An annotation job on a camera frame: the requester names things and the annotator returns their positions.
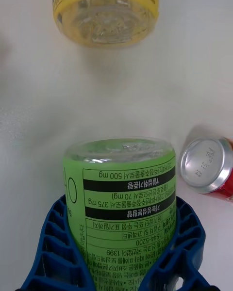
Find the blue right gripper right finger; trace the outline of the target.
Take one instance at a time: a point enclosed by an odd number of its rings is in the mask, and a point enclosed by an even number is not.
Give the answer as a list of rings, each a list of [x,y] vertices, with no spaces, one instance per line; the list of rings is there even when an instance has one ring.
[[[177,225],[168,247],[146,274],[140,291],[217,291],[199,273],[206,234],[192,207],[177,197]]]

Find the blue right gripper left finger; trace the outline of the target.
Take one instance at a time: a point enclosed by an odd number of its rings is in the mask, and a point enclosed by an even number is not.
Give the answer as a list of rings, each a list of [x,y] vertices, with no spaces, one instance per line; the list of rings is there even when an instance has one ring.
[[[44,221],[32,268],[20,290],[95,290],[90,271],[68,227],[65,196],[53,204]]]

